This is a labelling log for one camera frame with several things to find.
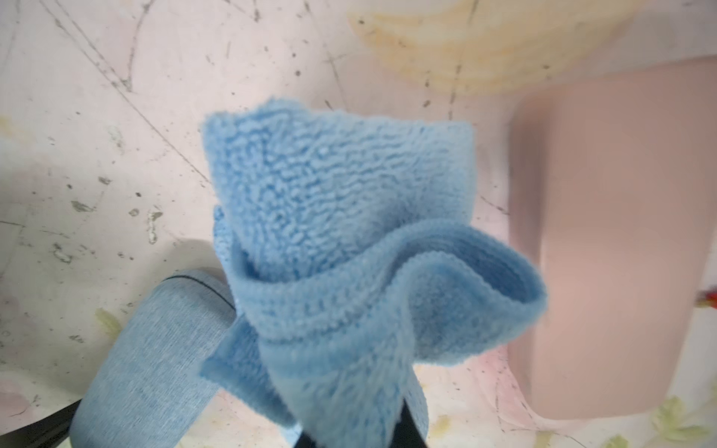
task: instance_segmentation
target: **yellow stain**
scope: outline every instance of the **yellow stain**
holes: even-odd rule
[[[122,324],[120,324],[120,321],[117,320],[112,313],[104,308],[98,308],[95,311],[95,319],[97,319],[102,326],[102,330],[112,339],[112,341],[117,340],[117,337],[122,332]]]
[[[22,145],[29,145],[32,142],[32,134],[18,128],[7,115],[0,115],[0,137],[15,140]]]
[[[0,115],[0,135],[5,138],[13,138],[15,136],[12,120],[5,115]]]
[[[436,14],[350,13],[381,63],[440,92],[543,81],[614,36],[645,0],[461,0]]]
[[[552,431],[538,431],[536,432],[536,440],[535,444],[533,444],[533,448],[549,448],[550,447],[550,439],[553,437]]]
[[[443,437],[444,435],[446,435],[446,433],[448,433],[449,429],[450,418],[447,415],[442,415],[438,417],[438,420],[433,425],[431,425],[428,431],[428,437]]]

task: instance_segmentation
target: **cloth fold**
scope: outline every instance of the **cloth fold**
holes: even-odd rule
[[[543,311],[535,269],[466,225],[469,125],[273,100],[203,136],[237,320],[202,374],[278,424],[387,447],[406,399],[425,436],[413,362],[460,362]]]

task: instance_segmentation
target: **dirt spot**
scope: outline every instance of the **dirt spot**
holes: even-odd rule
[[[75,211],[94,211],[95,210],[92,207],[90,207],[86,204],[83,204],[80,201],[71,201],[70,203],[72,204],[72,208],[75,209]]]
[[[58,243],[53,244],[52,247],[54,248],[54,251],[52,251],[52,254],[54,255],[55,258],[57,258],[59,261],[66,263],[66,264],[72,263],[72,255],[65,254],[62,251],[62,247]]]

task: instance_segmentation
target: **green leaf pattern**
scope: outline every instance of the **green leaf pattern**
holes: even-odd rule
[[[712,385],[711,402],[717,404],[717,381]],[[654,442],[663,440],[673,444],[691,443],[704,439],[710,435],[710,429],[701,425],[683,426],[686,420],[698,414],[686,414],[685,402],[680,397],[671,396],[658,407],[650,417],[652,427],[655,428],[657,436],[650,440],[645,446],[653,446]],[[605,442],[602,448],[630,448],[630,443],[620,434]]]
[[[665,440],[669,440],[670,442],[695,442],[710,435],[710,430],[705,426],[694,425],[674,428],[661,435]]]
[[[630,448],[630,443],[623,436],[618,434],[605,442],[602,448]]]

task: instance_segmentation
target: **floor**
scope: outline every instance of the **floor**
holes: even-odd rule
[[[164,276],[216,265],[198,134],[207,113],[273,95],[467,120],[480,162],[473,224],[505,239],[506,128],[522,97],[717,53],[714,0],[144,1],[0,2],[0,434],[80,398]],[[695,311],[671,390],[685,424],[715,429],[716,323],[717,310]],[[648,413],[532,414],[503,348],[417,369],[434,448],[597,448],[618,434],[612,448],[667,446]],[[282,443],[220,393],[181,446]]]

